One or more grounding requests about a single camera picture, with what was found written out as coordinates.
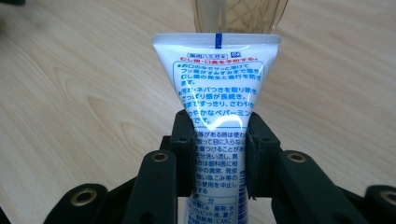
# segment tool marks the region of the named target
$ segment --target blue stripe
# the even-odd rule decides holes
[[[221,49],[221,42],[222,42],[222,34],[216,34],[216,43],[215,43],[216,49]]]

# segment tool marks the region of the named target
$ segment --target clear plastic cup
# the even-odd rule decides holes
[[[200,33],[269,34],[288,0],[191,0]]]

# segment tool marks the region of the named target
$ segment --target white tube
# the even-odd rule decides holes
[[[280,36],[159,34],[163,68],[195,131],[195,187],[184,223],[248,223],[245,133]]]

